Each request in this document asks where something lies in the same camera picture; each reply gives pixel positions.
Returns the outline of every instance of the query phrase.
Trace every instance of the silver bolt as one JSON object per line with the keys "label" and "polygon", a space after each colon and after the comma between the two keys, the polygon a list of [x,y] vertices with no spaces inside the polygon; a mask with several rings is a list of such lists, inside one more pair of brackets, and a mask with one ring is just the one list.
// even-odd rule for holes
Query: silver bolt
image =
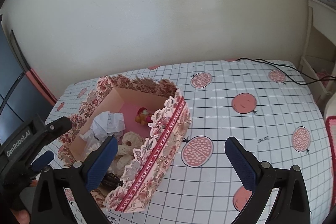
{"label": "silver bolt", "polygon": [[79,167],[82,166],[82,162],[81,161],[75,161],[72,166],[75,167],[75,168],[79,168]]}
{"label": "silver bolt", "polygon": [[264,167],[265,169],[269,168],[271,165],[269,164],[269,162],[263,161],[261,163],[261,166]]}
{"label": "silver bolt", "polygon": [[50,166],[49,165],[47,165],[47,166],[45,166],[43,168],[43,172],[48,172],[49,170],[50,170]]}
{"label": "silver bolt", "polygon": [[298,165],[293,165],[293,169],[294,169],[295,171],[297,171],[297,172],[300,171],[300,167],[299,167]]}

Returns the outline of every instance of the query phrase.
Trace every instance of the black cable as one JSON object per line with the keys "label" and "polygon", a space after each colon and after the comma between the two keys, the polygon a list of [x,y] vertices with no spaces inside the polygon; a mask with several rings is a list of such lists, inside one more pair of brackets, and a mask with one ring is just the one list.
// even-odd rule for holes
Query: black cable
{"label": "black cable", "polygon": [[[313,83],[316,83],[316,82],[323,81],[325,78],[328,78],[328,79],[326,79],[326,80],[328,80],[328,81],[336,81],[336,77],[334,77],[334,76],[324,76],[324,77],[322,77],[321,79],[315,79],[315,78],[312,78],[312,77],[310,77],[309,75],[307,75],[307,74],[305,74],[305,73],[299,71],[297,68],[293,68],[293,67],[288,66],[288,65],[275,64],[275,63],[268,62],[268,61],[263,60],[263,59],[257,59],[257,60],[254,60],[254,59],[250,59],[250,58],[245,58],[245,57],[243,57],[243,58],[239,58],[239,59],[237,59],[237,61],[239,61],[239,60],[250,60],[250,61],[253,61],[253,62],[257,62],[257,63],[270,65],[270,66],[276,68],[277,70],[281,71],[281,72],[282,72],[283,74],[285,74],[291,81],[293,81],[294,83],[296,83],[296,84],[298,84],[298,85],[309,85],[309,84],[313,84]],[[287,68],[291,68],[291,69],[293,69],[293,70],[296,70],[296,71],[298,71],[299,73],[301,73],[301,74],[303,74],[303,75],[309,77],[310,79],[313,79],[314,81],[309,82],[309,83],[304,83],[304,84],[299,83],[299,82],[295,81],[294,79],[292,79],[292,78],[291,78],[287,73],[285,73],[283,70],[279,69],[277,66],[287,67]]]}

